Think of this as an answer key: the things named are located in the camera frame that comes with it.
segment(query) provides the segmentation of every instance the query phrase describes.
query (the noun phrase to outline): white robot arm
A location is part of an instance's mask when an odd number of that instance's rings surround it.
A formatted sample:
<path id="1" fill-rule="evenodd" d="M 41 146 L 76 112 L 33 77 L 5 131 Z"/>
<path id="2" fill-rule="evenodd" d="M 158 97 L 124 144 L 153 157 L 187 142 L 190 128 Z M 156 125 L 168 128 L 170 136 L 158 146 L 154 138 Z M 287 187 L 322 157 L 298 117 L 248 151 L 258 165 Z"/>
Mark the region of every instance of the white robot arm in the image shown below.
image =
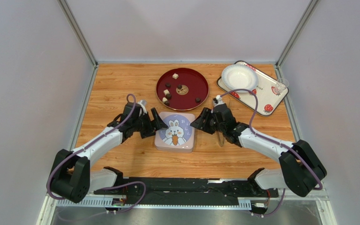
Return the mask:
<path id="1" fill-rule="evenodd" d="M 219 95 L 213 104 L 213 109 L 204 108 L 191 126 L 209 134 L 221 132 L 228 142 L 253 149 L 280 164 L 281 169 L 255 171 L 248 180 L 254 182 L 256 188 L 289 188 L 305 197 L 317 184 L 321 185 L 327 171 L 306 141 L 279 140 L 237 122 Z"/>
<path id="2" fill-rule="evenodd" d="M 90 191 L 112 187 L 117 171 L 106 167 L 98 172 L 90 172 L 95 162 L 126 141 L 134 132 L 140 132 L 141 138 L 146 138 L 154 136 L 157 130 L 168 128 L 155 108 L 151 109 L 154 117 L 151 121 L 145 105 L 144 100 L 137 104 L 127 103 L 123 113 L 92 140 L 72 151 L 60 150 L 55 156 L 47 181 L 47 192 L 50 196 L 55 199 L 63 197 L 78 203 Z"/>

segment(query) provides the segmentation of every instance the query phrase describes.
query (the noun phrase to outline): small plate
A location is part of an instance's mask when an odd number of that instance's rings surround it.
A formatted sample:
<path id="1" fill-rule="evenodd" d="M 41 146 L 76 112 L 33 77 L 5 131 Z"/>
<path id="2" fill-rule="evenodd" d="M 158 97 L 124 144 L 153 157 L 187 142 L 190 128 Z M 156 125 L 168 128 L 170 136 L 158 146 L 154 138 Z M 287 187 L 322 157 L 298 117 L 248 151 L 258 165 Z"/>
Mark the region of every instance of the small plate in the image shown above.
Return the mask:
<path id="1" fill-rule="evenodd" d="M 239 64 L 233 64 L 226 67 L 222 72 L 223 82 L 230 89 L 248 89 L 252 90 L 258 85 L 258 76 L 255 71 L 249 67 Z"/>
<path id="2" fill-rule="evenodd" d="M 165 86 L 166 83 L 170 84 L 170 88 Z M 181 90 L 177 88 L 179 84 L 184 85 Z M 209 85 L 205 77 L 197 71 L 177 68 L 164 73 L 159 78 L 155 90 L 160 102 L 165 97 L 164 90 L 168 90 L 172 99 L 169 100 L 169 106 L 166 106 L 173 110 L 185 111 L 200 106 L 208 98 Z"/>

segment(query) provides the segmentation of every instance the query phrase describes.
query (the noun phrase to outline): clear glass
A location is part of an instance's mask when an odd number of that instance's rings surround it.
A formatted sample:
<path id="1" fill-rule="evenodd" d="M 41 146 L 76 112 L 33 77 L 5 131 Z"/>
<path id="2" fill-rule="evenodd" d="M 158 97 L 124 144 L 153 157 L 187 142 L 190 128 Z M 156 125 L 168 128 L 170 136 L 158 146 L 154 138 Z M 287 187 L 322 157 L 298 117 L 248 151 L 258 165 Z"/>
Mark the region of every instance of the clear glass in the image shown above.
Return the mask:
<path id="1" fill-rule="evenodd" d="M 290 83 L 288 82 L 287 79 L 285 78 L 280 78 L 277 80 L 276 85 L 274 86 L 274 92 L 276 94 L 281 94 L 288 86 L 290 85 Z"/>

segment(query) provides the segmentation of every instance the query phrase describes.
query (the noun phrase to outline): cartoon rabbit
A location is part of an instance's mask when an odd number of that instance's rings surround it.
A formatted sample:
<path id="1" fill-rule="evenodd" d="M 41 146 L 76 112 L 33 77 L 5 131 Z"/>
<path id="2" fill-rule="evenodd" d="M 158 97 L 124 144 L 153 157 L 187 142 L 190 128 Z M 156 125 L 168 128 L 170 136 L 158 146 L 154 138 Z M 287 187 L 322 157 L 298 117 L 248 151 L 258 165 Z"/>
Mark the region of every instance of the cartoon rabbit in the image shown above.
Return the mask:
<path id="1" fill-rule="evenodd" d="M 169 120 L 169 128 L 165 131 L 165 136 L 163 141 L 169 145 L 179 146 L 187 142 L 183 137 L 184 130 L 179 126 L 178 120 Z"/>

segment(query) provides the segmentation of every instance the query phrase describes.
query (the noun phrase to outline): cable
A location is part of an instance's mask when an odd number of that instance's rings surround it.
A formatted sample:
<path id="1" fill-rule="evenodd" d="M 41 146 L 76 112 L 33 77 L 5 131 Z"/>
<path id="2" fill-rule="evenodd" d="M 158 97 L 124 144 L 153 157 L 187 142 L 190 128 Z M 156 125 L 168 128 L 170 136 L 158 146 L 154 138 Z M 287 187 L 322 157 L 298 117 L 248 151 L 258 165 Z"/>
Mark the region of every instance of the cable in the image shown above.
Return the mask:
<path id="1" fill-rule="evenodd" d="M 273 140 L 273 139 L 271 139 L 271 138 L 269 138 L 269 137 L 263 136 L 263 135 L 257 133 L 256 131 L 254 131 L 254 129 L 252 128 L 252 121 L 254 120 L 254 117 L 255 117 L 255 115 L 256 115 L 256 112 L 258 111 L 258 97 L 256 96 L 255 93 L 253 93 L 252 91 L 250 91 L 250 90 L 248 90 L 248 89 L 234 89 L 234 90 L 228 91 L 228 92 L 226 92 L 226 93 L 224 93 L 224 94 L 222 94 L 222 95 L 220 95 L 220 96 L 223 97 L 223 96 L 225 96 L 225 95 L 227 95 L 227 94 L 230 94 L 230 93 L 232 93 L 232 92 L 234 92 L 234 91 L 239 91 L 239 90 L 248 91 L 251 95 L 253 95 L 253 96 L 255 97 L 256 105 L 255 105 L 254 113 L 252 114 L 251 119 L 249 120 L 249 129 L 251 130 L 251 132 L 252 132 L 254 135 L 256 135 L 256 136 L 258 136 L 258 137 L 260 137 L 260 138 L 263 138 L 263 139 L 265 139 L 265 140 L 267 140 L 267 141 L 270 141 L 270 142 L 272 142 L 272 143 L 274 143 L 274 144 L 277 144 L 277 145 L 279 145 L 279 146 L 281 146 L 281 147 L 284 147 L 284 148 L 288 149 L 289 151 L 291 151 L 292 154 L 295 155 L 296 158 L 298 158 L 298 159 L 301 161 L 301 163 L 307 168 L 307 170 L 312 174 L 313 178 L 316 180 L 317 184 L 319 185 L 319 187 L 315 187 L 315 188 L 313 188 L 313 189 L 314 189 L 314 190 L 322 190 L 322 189 L 323 189 L 322 182 L 321 182 L 320 179 L 317 177 L 316 173 L 313 172 L 312 168 L 310 168 L 310 166 L 306 163 L 306 161 L 305 161 L 304 159 L 302 159 L 302 157 L 301 157 L 294 149 L 288 147 L 287 145 L 285 145 L 285 144 L 283 144 L 283 143 L 280 143 L 280 142 L 278 142 L 278 141 L 275 141 L 275 140 Z"/>
<path id="2" fill-rule="evenodd" d="M 133 185 L 133 184 L 141 184 L 144 186 L 144 190 L 142 191 L 142 195 L 141 197 L 132 205 L 130 206 L 129 208 L 125 209 L 125 210 L 119 210 L 117 211 L 116 213 L 122 213 L 122 212 L 127 212 L 129 210 L 131 210 L 132 208 L 134 208 L 136 205 L 138 205 L 138 203 L 141 202 L 141 200 L 144 198 L 145 196 L 145 192 L 147 190 L 147 186 L 145 185 L 144 182 L 142 181 L 133 181 L 133 182 L 130 182 L 130 183 L 127 183 L 127 184 L 123 184 L 123 185 L 119 185 L 119 186 L 115 186 L 115 187 L 105 187 L 105 188 L 102 188 L 101 190 L 114 190 L 114 189 L 118 189 L 118 188 L 123 188 L 123 187 L 127 187 L 129 185 Z"/>
<path id="3" fill-rule="evenodd" d="M 123 184 L 123 185 L 119 185 L 119 186 L 115 186 L 115 187 L 105 187 L 105 188 L 102 188 L 101 190 L 114 190 L 114 189 L 119 189 L 119 188 L 124 188 L 124 187 L 127 187 L 129 185 L 133 185 L 133 184 L 141 184 L 143 185 L 144 187 L 144 190 L 142 192 L 142 195 L 141 197 L 133 204 L 131 205 L 129 208 L 126 208 L 124 210 L 119 210 L 119 211 L 109 211 L 110 213 L 123 213 L 123 212 L 127 212 L 129 210 L 131 210 L 132 208 L 134 208 L 136 205 L 138 205 L 138 203 L 141 202 L 141 200 L 144 198 L 145 196 L 145 192 L 147 190 L 147 186 L 145 185 L 144 182 L 142 181 L 133 181 L 133 182 L 130 182 L 130 183 L 127 183 L 127 184 Z M 78 221 L 81 221 L 81 220 L 86 220 L 86 219 L 90 219 L 90 218 L 93 218 L 93 217 L 96 217 L 96 216 L 99 216 L 99 215 L 103 215 L 103 214 L 106 214 L 107 212 L 99 212 L 99 213 L 96 213 L 94 215 L 91 215 L 91 216 L 88 216 L 88 217 L 85 217 L 85 218 L 81 218 L 81 219 L 65 219 L 65 218 L 62 218 L 59 213 L 57 213 L 57 217 L 62 220 L 62 221 L 65 221 L 65 222 L 78 222 Z"/>
<path id="4" fill-rule="evenodd" d="M 68 160 L 70 160 L 71 158 L 73 158 L 75 155 L 83 152 L 84 150 L 88 149 L 90 146 L 92 146 L 93 144 L 95 144 L 97 141 L 101 140 L 101 138 L 106 137 L 106 135 L 112 133 L 114 130 L 120 128 L 129 118 L 130 116 L 133 114 L 133 111 L 135 109 L 135 105 L 137 104 L 137 101 L 135 99 L 135 96 L 133 94 L 128 94 L 126 99 L 127 102 L 129 102 L 129 96 L 133 97 L 133 107 L 130 110 L 129 115 L 127 115 L 127 117 L 120 122 L 120 124 L 118 124 L 116 127 L 114 127 L 112 130 L 106 132 L 105 134 L 100 135 L 99 137 L 97 137 L 94 141 L 90 142 L 89 144 L 87 144 L 83 149 L 80 149 L 74 153 L 72 153 L 71 155 L 69 155 L 68 157 L 66 157 L 62 162 L 60 162 L 55 168 L 54 170 L 51 172 L 50 176 L 48 177 L 47 180 L 47 193 L 50 195 L 51 198 L 56 199 L 56 200 L 64 200 L 65 198 L 63 197 L 58 197 L 55 196 L 52 191 L 51 191 L 51 182 L 53 180 L 54 175 L 56 174 L 56 172 L 62 167 L 62 165 L 64 165 Z"/>
<path id="5" fill-rule="evenodd" d="M 266 200 L 266 204 L 267 204 L 267 207 L 269 207 L 269 203 L 270 203 L 270 191 L 267 189 L 267 200 Z"/>
<path id="6" fill-rule="evenodd" d="M 268 213 L 268 214 L 251 213 L 251 215 L 257 216 L 260 218 L 272 216 L 273 214 L 275 214 L 278 211 L 278 209 L 280 209 L 281 204 L 283 204 L 284 197 L 285 197 L 285 188 L 283 190 L 283 194 L 281 195 L 280 202 L 278 203 L 277 207 L 271 213 Z"/>

